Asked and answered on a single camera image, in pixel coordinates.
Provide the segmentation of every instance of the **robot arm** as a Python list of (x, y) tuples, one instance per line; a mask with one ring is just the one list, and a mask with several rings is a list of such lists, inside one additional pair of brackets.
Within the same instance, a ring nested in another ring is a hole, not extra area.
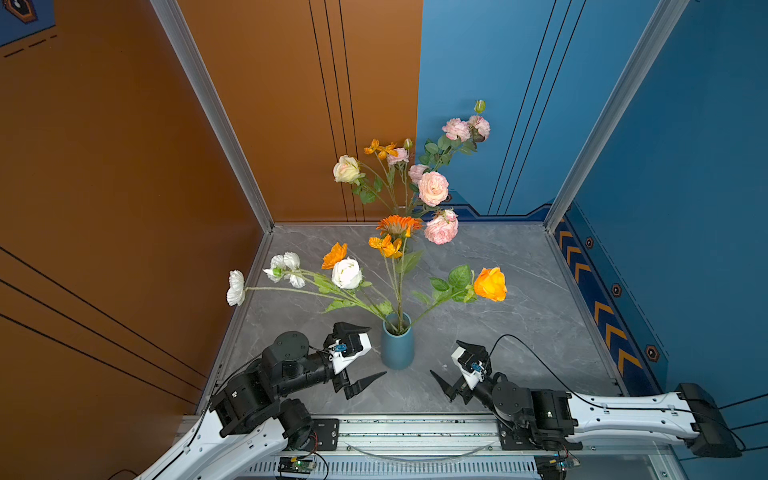
[(262, 457), (286, 448), (312, 450), (313, 421), (296, 399), (281, 397), (333, 382), (347, 399), (386, 372), (350, 384), (346, 367), (371, 349), (370, 328), (336, 323), (323, 351), (310, 353), (301, 332), (280, 334), (210, 399), (197, 424), (138, 478), (229, 480)]
[(477, 398), (496, 415), (505, 449), (578, 450), (583, 440), (615, 437), (686, 445), (698, 456), (741, 456), (715, 402), (696, 384), (648, 397), (528, 389), (494, 374), (484, 346), (456, 343), (451, 358), (461, 378), (449, 385), (430, 372), (451, 401)]

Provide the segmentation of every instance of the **gray marble floor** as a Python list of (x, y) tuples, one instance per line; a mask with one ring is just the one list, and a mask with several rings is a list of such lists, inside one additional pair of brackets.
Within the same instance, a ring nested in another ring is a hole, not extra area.
[[(349, 255), (360, 262), (366, 279), (385, 292), (383, 279), (376, 275), (379, 272), (386, 276), (382, 257), (367, 245), (368, 238), (375, 235), (371, 226), (277, 227), (266, 262), (272, 255), (296, 252), (302, 268), (319, 271), (323, 256), (335, 242), (348, 243)], [(421, 233), (416, 243), (416, 248), (426, 251), (406, 280), (406, 291), (420, 290), (429, 295), (430, 276), (447, 278), (453, 267), (464, 263), (477, 272), (483, 267), (499, 266), (509, 289), (506, 301), (479, 299), (468, 305), (443, 304), (414, 327), (415, 359), (408, 369), (389, 370), (349, 401), (343, 392), (335, 394), (330, 383), (294, 394), (292, 397), (301, 399), (310, 413), (482, 412), (482, 405), (474, 399), (466, 406), (459, 400), (449, 403), (429, 370), (453, 383), (459, 376), (451, 363), (455, 341), (460, 339), (490, 349), (502, 333), (522, 338), (571, 388), (598, 395), (619, 393), (578, 312), (558, 259), (546, 244), (540, 224), (464, 223), (451, 243), (438, 246), (426, 241)], [(287, 281), (282, 283), (281, 286), (290, 287)], [(262, 275), (257, 285), (273, 283)], [(387, 370), (379, 356), (381, 322), (361, 309), (322, 313), (327, 302), (299, 293), (255, 292), (228, 362), (229, 369), (260, 353), (284, 331), (299, 330), (307, 335), (310, 344), (319, 346), (333, 324), (344, 321), (372, 327), (369, 335), (373, 350), (347, 369), (350, 380), (355, 382)], [(405, 310), (418, 316), (423, 307), (407, 298)], [(536, 358), (513, 339), (505, 338), (498, 344), (493, 366), (519, 385), (561, 388)]]

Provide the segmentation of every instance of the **blue vase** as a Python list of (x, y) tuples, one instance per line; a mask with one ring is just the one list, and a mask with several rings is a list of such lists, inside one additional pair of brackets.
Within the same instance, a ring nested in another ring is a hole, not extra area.
[[(390, 313), (386, 319), (394, 324), (400, 321), (397, 313)], [(411, 324), (408, 313), (403, 313), (402, 319), (406, 325)], [(402, 335), (392, 335), (386, 329), (386, 322), (382, 321), (382, 330), (382, 362), (393, 370), (407, 368), (413, 362), (413, 329), (408, 329)]]

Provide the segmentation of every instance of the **black line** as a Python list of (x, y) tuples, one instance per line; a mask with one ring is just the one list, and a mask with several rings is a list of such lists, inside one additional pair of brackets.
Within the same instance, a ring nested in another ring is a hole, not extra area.
[(515, 165), (518, 163), (518, 156), (520, 155), (520, 150), (523, 148), (523, 142), (525, 141), (525, 134), (528, 133), (528, 127), (531, 125), (531, 119), (533, 118), (533, 114), (536, 111), (536, 104), (538, 103), (538, 96), (541, 94), (541, 89), (544, 87), (544, 82), (547, 80), (547, 72), (549, 72), (549, 65), (551, 65), (552, 63), (552, 58), (554, 57), (554, 51), (558, 49), (558, 43), (560, 42), (560, 34), (563, 32), (563, 27), (565, 26), (565, 21), (568, 19), (568, 12), (571, 10), (571, 4), (573, 3), (573, 1), (574, 0), (570, 0), (568, 2), (568, 8), (565, 9), (565, 15), (563, 15), (563, 22), (560, 24), (560, 30), (558, 31), (558, 36), (554, 40), (552, 53), (549, 54), (549, 61), (547, 61), (547, 67), (544, 69), (544, 74), (541, 76), (541, 83), (538, 86), (538, 91), (536, 92), (536, 99), (534, 99), (533, 101), (531, 114), (528, 116), (528, 122), (525, 124), (525, 130), (523, 130), (523, 136), (520, 138), (520, 145), (518, 145), (518, 151), (515, 154), (515, 161), (512, 162), (512, 168), (509, 171), (509, 177), (507, 177), (507, 183), (504, 185), (504, 191), (502, 192), (502, 197), (498, 200), (498, 208), (496, 209), (497, 215), (502, 209), (502, 202), (504, 201), (504, 196), (507, 194), (509, 181), (512, 179), (512, 173), (515, 172)]
[(747, 425), (742, 425), (741, 427), (733, 427), (731, 430), (748, 429), (749, 427), (763, 425), (763, 424), (766, 424), (766, 423), (768, 423), (768, 420), (763, 420), (762, 422), (749, 423)]
[(762, 395), (754, 396), (754, 397), (752, 397), (751, 399), (740, 400), (740, 401), (738, 401), (738, 402), (729, 403), (728, 405), (725, 405), (725, 406), (721, 406), (721, 407), (720, 407), (720, 410), (722, 410), (722, 409), (727, 409), (728, 407), (732, 407), (732, 406), (734, 406), (734, 405), (740, 405), (740, 404), (742, 404), (742, 403), (752, 402), (753, 400), (762, 399), (763, 397), (767, 397), (767, 396), (768, 396), (768, 393), (764, 393), (764, 394), (762, 394)]
[(10, 57), (11, 55), (16, 55), (16, 54), (17, 54), (17, 53), (19, 53), (20, 51), (24, 51), (24, 49), (23, 49), (23, 48), (20, 48), (20, 49), (18, 49), (17, 51), (12, 51), (11, 53), (9, 53), (9, 54), (7, 54), (7, 55), (3, 55), (3, 58), (8, 58), (8, 57)]
[(6, 43), (4, 43), (4, 44), (0, 45), (0, 47), (5, 47), (6, 45), (10, 45), (10, 44), (11, 44), (11, 43), (13, 43), (14, 41), (23, 40), (24, 38), (27, 38), (27, 37), (31, 37), (31, 36), (33, 36), (33, 35), (37, 35), (37, 34), (38, 34), (38, 33), (40, 33), (41, 31), (50, 30), (51, 28), (53, 28), (53, 27), (55, 27), (55, 26), (56, 26), (56, 25), (51, 25), (51, 26), (50, 26), (50, 27), (48, 27), (48, 28), (43, 28), (42, 30), (37, 30), (36, 32), (33, 32), (33, 33), (29, 34), (29, 35), (24, 35), (23, 37), (14, 38), (13, 40), (11, 40), (11, 41), (7, 41)]
[(91, 333), (93, 333), (93, 334), (95, 334), (95, 335), (98, 335), (98, 336), (100, 336), (101, 338), (103, 338), (103, 339), (107, 340), (107, 341), (108, 341), (109, 343), (111, 343), (112, 345), (115, 345), (115, 346), (118, 346), (118, 347), (120, 347), (121, 349), (125, 350), (126, 352), (130, 353), (131, 355), (133, 355), (133, 356), (135, 356), (135, 357), (137, 357), (137, 358), (140, 358), (140, 359), (144, 360), (145, 362), (149, 363), (150, 365), (152, 365), (152, 366), (154, 366), (154, 367), (157, 367), (158, 369), (160, 369), (160, 370), (162, 370), (162, 371), (166, 372), (168, 375), (170, 375), (170, 376), (172, 376), (172, 377), (174, 377), (174, 378), (176, 378), (176, 379), (179, 379), (179, 380), (181, 380), (182, 382), (186, 383), (186, 384), (187, 384), (187, 385), (189, 385), (190, 387), (192, 387), (192, 388), (194, 388), (194, 389), (197, 389), (197, 390), (200, 390), (201, 392), (203, 391), (202, 389), (199, 389), (199, 388), (197, 388), (195, 385), (192, 385), (191, 383), (189, 383), (187, 380), (185, 380), (185, 379), (182, 379), (181, 377), (179, 377), (179, 376), (177, 376), (177, 375), (174, 375), (173, 373), (171, 373), (171, 372), (167, 371), (166, 369), (164, 369), (163, 367), (159, 366), (158, 364), (156, 364), (156, 363), (154, 363), (154, 362), (151, 362), (150, 360), (147, 360), (147, 359), (145, 359), (143, 356), (139, 355), (138, 353), (135, 353), (134, 351), (132, 351), (132, 350), (130, 350), (130, 349), (127, 349), (126, 347), (122, 346), (120, 343), (117, 343), (117, 342), (115, 342), (114, 340), (112, 340), (112, 339), (109, 339), (109, 338), (107, 338), (107, 337), (106, 337), (106, 336), (104, 336), (104, 335), (101, 335), (99, 332), (97, 332), (96, 330), (92, 329), (91, 327), (89, 327), (89, 326), (86, 326), (86, 325), (83, 325), (82, 323), (80, 323), (80, 322), (78, 322), (77, 320), (73, 319), (73, 318), (72, 318), (72, 317), (70, 317), (69, 315), (66, 315), (65, 313), (62, 313), (62, 312), (60, 312), (59, 310), (56, 310), (54, 307), (52, 307), (52, 306), (48, 305), (46, 302), (43, 302), (42, 300), (39, 300), (39, 299), (37, 299), (37, 298), (33, 297), (33, 296), (32, 296), (32, 295), (30, 295), (29, 293), (26, 293), (24, 290), (22, 290), (22, 289), (20, 289), (20, 288), (18, 288), (18, 287), (16, 287), (16, 286), (13, 286), (13, 285), (11, 285), (10, 283), (8, 283), (8, 282), (6, 282), (5, 280), (3, 280), (2, 278), (0, 278), (0, 283), (3, 283), (4, 285), (11, 287), (13, 290), (16, 290), (16, 291), (17, 291), (17, 292), (19, 292), (21, 295), (23, 295), (23, 296), (26, 296), (26, 297), (27, 297), (27, 298), (29, 298), (30, 300), (34, 300), (35, 302), (37, 302), (37, 303), (39, 303), (40, 305), (44, 306), (45, 308), (47, 308), (47, 309), (51, 310), (52, 312), (56, 312), (56, 313), (58, 313), (59, 315), (63, 316), (65, 319), (69, 320), (70, 322), (73, 322), (73, 323), (75, 323), (75, 324), (77, 324), (77, 325), (79, 325), (79, 326), (83, 327), (83, 328), (84, 328), (84, 329), (86, 329), (88, 332), (91, 332)]
[(160, 390), (160, 391), (162, 391), (162, 392), (166, 392), (168, 395), (172, 395), (172, 396), (176, 397), (176, 398), (177, 398), (177, 399), (179, 399), (179, 400), (184, 400), (185, 402), (189, 403), (189, 404), (190, 404), (190, 405), (192, 405), (192, 406), (195, 406), (195, 405), (196, 405), (196, 403), (195, 403), (195, 402), (190, 402), (189, 400), (185, 399), (184, 397), (178, 396), (178, 395), (176, 395), (176, 394), (175, 394), (175, 393), (173, 393), (173, 392), (169, 392), (168, 390), (166, 390), (166, 389), (164, 389), (164, 388), (162, 388), (162, 387), (160, 387), (160, 386), (157, 386), (157, 385), (153, 384), (152, 382), (148, 382), (147, 380), (144, 380), (144, 379), (142, 379), (142, 378), (139, 378), (139, 377), (137, 377), (136, 375), (134, 375), (133, 373), (128, 373), (128, 372), (126, 372), (125, 370), (123, 370), (123, 369), (121, 369), (121, 368), (118, 368), (118, 367), (116, 367), (116, 366), (112, 365), (111, 363), (107, 363), (107, 362), (105, 362), (105, 361), (104, 361), (104, 360), (102, 360), (102, 359), (98, 359), (98, 358), (96, 358), (95, 356), (93, 356), (93, 355), (91, 355), (91, 354), (89, 354), (89, 353), (83, 352), (82, 350), (80, 350), (80, 349), (78, 349), (78, 348), (75, 348), (75, 347), (73, 347), (73, 346), (71, 346), (71, 345), (68, 345), (67, 343), (64, 343), (64, 342), (62, 342), (62, 341), (61, 341), (61, 340), (59, 340), (59, 339), (55, 339), (54, 337), (52, 337), (52, 336), (50, 336), (50, 335), (46, 335), (45, 333), (41, 332), (40, 330), (34, 329), (34, 328), (30, 327), (30, 326), (27, 326), (27, 325), (25, 325), (24, 323), (21, 323), (21, 322), (19, 322), (19, 321), (17, 321), (17, 320), (14, 320), (14, 319), (12, 319), (10, 316), (4, 315), (3, 313), (0, 313), (0, 316), (1, 316), (2, 318), (4, 318), (4, 319), (8, 320), (9, 322), (13, 322), (13, 323), (15, 323), (15, 324), (16, 324), (16, 325), (18, 325), (18, 326), (22, 326), (22, 327), (26, 328), (27, 330), (29, 330), (29, 331), (31, 331), (31, 332), (37, 333), (37, 334), (38, 334), (38, 335), (40, 335), (40, 336), (44, 336), (45, 338), (47, 338), (47, 339), (49, 339), (49, 340), (53, 340), (54, 342), (58, 343), (59, 345), (63, 345), (63, 346), (65, 346), (65, 347), (67, 347), (68, 349), (72, 349), (72, 350), (74, 350), (74, 351), (75, 351), (75, 352), (77, 352), (77, 353), (80, 353), (80, 354), (82, 354), (82, 355), (85, 355), (85, 356), (87, 356), (89, 359), (93, 359), (93, 360), (96, 360), (97, 362), (99, 362), (99, 363), (102, 363), (102, 364), (104, 364), (104, 365), (106, 365), (106, 366), (108, 366), (108, 367), (111, 367), (111, 368), (113, 368), (113, 369), (117, 370), (118, 372), (123, 372), (125, 375), (128, 375), (128, 376), (130, 376), (130, 377), (132, 377), (132, 378), (135, 378), (136, 380), (138, 380), (138, 381), (140, 381), (140, 382), (146, 383), (146, 384), (147, 384), (147, 385), (149, 385), (149, 386), (153, 386), (154, 388), (156, 388), (156, 389), (158, 389), (158, 390)]
[(150, 340), (149, 340), (147, 337), (145, 337), (145, 336), (141, 335), (139, 332), (137, 332), (137, 331), (133, 330), (133, 329), (132, 329), (132, 328), (130, 328), (129, 326), (125, 325), (124, 323), (121, 323), (121, 322), (119, 322), (119, 321), (118, 321), (116, 318), (114, 318), (112, 315), (109, 315), (109, 314), (107, 314), (105, 311), (103, 311), (102, 309), (98, 308), (98, 307), (97, 307), (97, 306), (95, 306), (93, 303), (91, 303), (91, 302), (88, 302), (88, 301), (87, 301), (86, 299), (84, 299), (83, 297), (79, 296), (78, 294), (76, 294), (75, 292), (73, 292), (72, 290), (70, 290), (69, 288), (67, 288), (66, 286), (64, 286), (64, 285), (61, 285), (61, 284), (60, 284), (59, 282), (57, 282), (56, 280), (53, 280), (51, 277), (49, 277), (49, 276), (48, 276), (48, 275), (46, 275), (45, 273), (43, 273), (43, 272), (41, 272), (40, 270), (38, 270), (38, 269), (34, 268), (32, 265), (30, 265), (29, 263), (26, 263), (24, 260), (20, 259), (19, 257), (17, 257), (16, 255), (14, 255), (13, 253), (11, 253), (11, 252), (7, 251), (5, 248), (3, 248), (3, 247), (0, 247), (0, 251), (2, 251), (2, 252), (4, 252), (4, 253), (7, 253), (9, 256), (13, 257), (13, 258), (14, 258), (16, 261), (18, 261), (18, 262), (19, 262), (19, 263), (21, 263), (22, 265), (26, 266), (26, 267), (27, 267), (27, 268), (29, 268), (30, 270), (33, 270), (33, 271), (34, 271), (35, 273), (37, 273), (38, 275), (42, 276), (43, 278), (45, 278), (45, 279), (46, 279), (46, 280), (48, 280), (49, 282), (53, 283), (53, 284), (54, 284), (54, 285), (56, 285), (57, 287), (61, 288), (61, 289), (62, 289), (62, 290), (64, 290), (65, 292), (69, 293), (70, 295), (72, 295), (72, 296), (73, 296), (73, 297), (75, 297), (76, 299), (78, 299), (78, 300), (80, 300), (81, 302), (85, 303), (86, 305), (88, 305), (88, 306), (89, 306), (89, 307), (91, 307), (92, 309), (96, 310), (96, 311), (97, 311), (97, 312), (99, 312), (100, 314), (102, 314), (102, 315), (106, 316), (108, 319), (112, 320), (113, 322), (115, 322), (115, 323), (116, 323), (116, 324), (118, 324), (119, 326), (123, 327), (123, 328), (124, 328), (124, 329), (126, 329), (127, 331), (129, 331), (129, 332), (133, 333), (135, 336), (139, 337), (139, 338), (140, 338), (140, 339), (142, 339), (143, 341), (145, 341), (145, 342), (149, 343), (149, 344), (150, 344), (150, 345), (152, 345), (154, 348), (156, 348), (156, 349), (160, 350), (162, 353), (165, 353), (165, 354), (166, 354), (166, 355), (168, 355), (170, 358), (172, 358), (172, 359), (176, 360), (177, 362), (179, 362), (181, 365), (184, 365), (184, 366), (186, 366), (188, 369), (192, 370), (193, 372), (195, 372), (195, 373), (196, 373), (196, 374), (198, 374), (199, 376), (202, 376), (204, 379), (208, 378), (208, 377), (206, 377), (204, 374), (202, 374), (202, 373), (198, 372), (198, 371), (197, 371), (196, 369), (194, 369), (192, 366), (189, 366), (189, 365), (188, 365), (188, 364), (186, 364), (185, 362), (183, 362), (183, 361), (181, 361), (180, 359), (178, 359), (176, 356), (174, 356), (174, 355), (170, 354), (170, 353), (169, 353), (167, 350), (165, 350), (165, 349), (163, 349), (163, 348), (160, 348), (160, 347), (159, 347), (157, 344), (155, 344), (155, 343), (151, 342), (151, 341), (150, 341)]
[[(341, 20), (341, 39), (344, 44), (344, 65), (346, 65), (346, 86), (349, 89), (349, 111), (352, 112), (352, 134), (355, 141), (355, 154), (360, 159), (360, 146), (357, 141), (357, 127), (355, 126), (355, 106), (352, 102), (352, 82), (349, 79), (349, 59), (346, 57), (346, 35), (344, 33), (344, 13), (341, 8), (341, 0), (339, 0), (339, 19)], [(352, 202), (355, 202), (355, 195), (352, 195)], [(362, 206), (362, 221), (366, 220), (366, 206)]]
[[(317, 63), (320, 66), (320, 78), (323, 80), (323, 93), (326, 96), (326, 109), (328, 110), (328, 125), (331, 128), (331, 142), (333, 143), (333, 154), (336, 158), (339, 158), (339, 151), (336, 149), (336, 136), (333, 134), (333, 121), (331, 120), (331, 106), (328, 103), (328, 91), (326, 90), (326, 76), (323, 74), (323, 60), (320, 58), (320, 44), (317, 42), (317, 28), (315, 28), (315, 15), (312, 13), (312, 1), (306, 0), (306, 3), (310, 6), (310, 19), (312, 20), (312, 31), (315, 34), (315, 47), (317, 47)], [(339, 188), (341, 188), (341, 198), (344, 200), (344, 214), (346, 215), (346, 221), (349, 221), (349, 214), (346, 212), (346, 198), (344, 197), (344, 183), (339, 182)]]
[[(541, 54), (541, 48), (544, 46), (544, 39), (547, 38), (547, 30), (549, 30), (549, 22), (552, 21), (552, 14), (554, 13), (554, 6), (558, 3), (558, 0), (554, 0), (552, 3), (552, 10), (549, 12), (549, 19), (547, 20), (547, 26), (544, 29), (544, 34), (541, 36), (541, 43), (538, 46), (536, 52), (536, 60), (533, 62), (533, 68), (531, 69), (531, 76), (528, 77), (528, 86), (525, 87), (525, 93), (523, 94), (523, 101), (520, 103), (520, 111), (518, 112), (518, 119), (515, 120), (515, 128), (512, 129), (512, 136), (509, 138), (509, 145), (507, 146), (507, 153), (504, 155), (504, 161), (502, 162), (502, 168), (498, 171), (498, 178), (496, 179), (496, 188), (493, 189), (493, 196), (491, 197), (491, 203), (488, 205), (488, 215), (491, 214), (491, 208), (493, 207), (493, 200), (496, 198), (496, 190), (498, 189), (498, 183), (502, 181), (502, 174), (504, 173), (504, 166), (507, 164), (507, 156), (509, 155), (509, 149), (512, 146), (512, 140), (515, 138), (515, 131), (518, 129), (518, 122), (523, 112), (523, 106), (525, 105), (525, 98), (528, 96), (528, 89), (531, 87), (531, 81), (533, 80), (533, 74), (536, 71), (536, 64), (538, 63), (538, 56)], [(515, 169), (515, 164), (512, 164), (512, 170)]]
[(552, 81), (552, 87), (549, 89), (549, 94), (547, 95), (547, 101), (544, 103), (544, 108), (541, 109), (541, 116), (538, 118), (538, 123), (536, 124), (536, 130), (533, 132), (533, 138), (531, 139), (531, 143), (528, 144), (528, 150), (525, 152), (525, 158), (523, 159), (523, 165), (520, 166), (520, 171), (518, 172), (518, 179), (515, 180), (515, 187), (512, 188), (512, 193), (509, 195), (509, 201), (507, 202), (507, 208), (504, 211), (509, 210), (509, 205), (512, 203), (512, 197), (515, 195), (515, 190), (518, 188), (518, 183), (520, 182), (520, 176), (523, 174), (523, 169), (525, 168), (525, 162), (528, 161), (528, 154), (531, 153), (531, 147), (533, 147), (533, 142), (536, 140), (536, 134), (538, 133), (538, 128), (541, 125), (541, 120), (544, 118), (544, 113), (547, 111), (547, 105), (549, 105), (549, 98), (552, 96), (552, 92), (554, 91), (554, 85), (558, 82), (558, 77), (560, 76), (560, 69), (563, 68), (563, 62), (565, 62), (565, 55), (568, 54), (568, 49), (571, 47), (571, 40), (574, 38), (574, 34), (576, 33), (576, 27), (578, 27), (578, 21), (581, 20), (581, 13), (584, 11), (584, 7), (587, 4), (587, 0), (584, 0), (584, 3), (581, 4), (581, 10), (578, 13), (578, 17), (576, 18), (576, 25), (574, 25), (574, 29), (571, 32), (571, 37), (568, 39), (568, 44), (565, 45), (565, 52), (563, 53), (563, 58), (560, 60), (560, 66), (558, 67), (558, 73), (555, 74), (554, 80)]

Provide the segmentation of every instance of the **orange poppy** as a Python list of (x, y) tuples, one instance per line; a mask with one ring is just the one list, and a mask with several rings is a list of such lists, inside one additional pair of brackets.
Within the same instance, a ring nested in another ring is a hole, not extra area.
[(336, 245), (331, 247), (330, 253), (323, 257), (323, 270), (332, 270), (334, 265), (344, 260), (344, 257), (346, 257), (346, 248), (346, 243), (344, 243), (344, 246), (342, 247), (336, 242)]

